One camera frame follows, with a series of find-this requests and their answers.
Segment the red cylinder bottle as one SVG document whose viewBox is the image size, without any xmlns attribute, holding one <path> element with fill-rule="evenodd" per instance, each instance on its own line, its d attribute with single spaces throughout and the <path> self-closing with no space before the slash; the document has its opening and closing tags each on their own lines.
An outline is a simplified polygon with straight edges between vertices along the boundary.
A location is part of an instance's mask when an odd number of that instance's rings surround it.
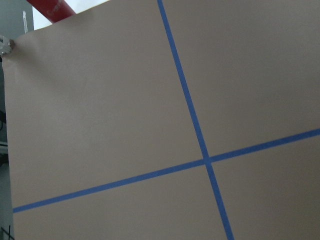
<svg viewBox="0 0 320 240">
<path fill-rule="evenodd" d="M 76 15 L 65 0 L 27 0 L 27 2 L 51 23 Z"/>
</svg>

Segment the aluminium frame post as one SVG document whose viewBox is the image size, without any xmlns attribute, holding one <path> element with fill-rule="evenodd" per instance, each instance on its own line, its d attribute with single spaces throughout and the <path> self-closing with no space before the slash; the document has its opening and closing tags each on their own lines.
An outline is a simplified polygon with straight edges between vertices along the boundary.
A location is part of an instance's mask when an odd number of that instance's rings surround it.
<svg viewBox="0 0 320 240">
<path fill-rule="evenodd" d="M 13 39 L 7 38 L 3 35 L 0 35 L 0 55 L 10 54 L 15 47 L 15 41 Z"/>
</svg>

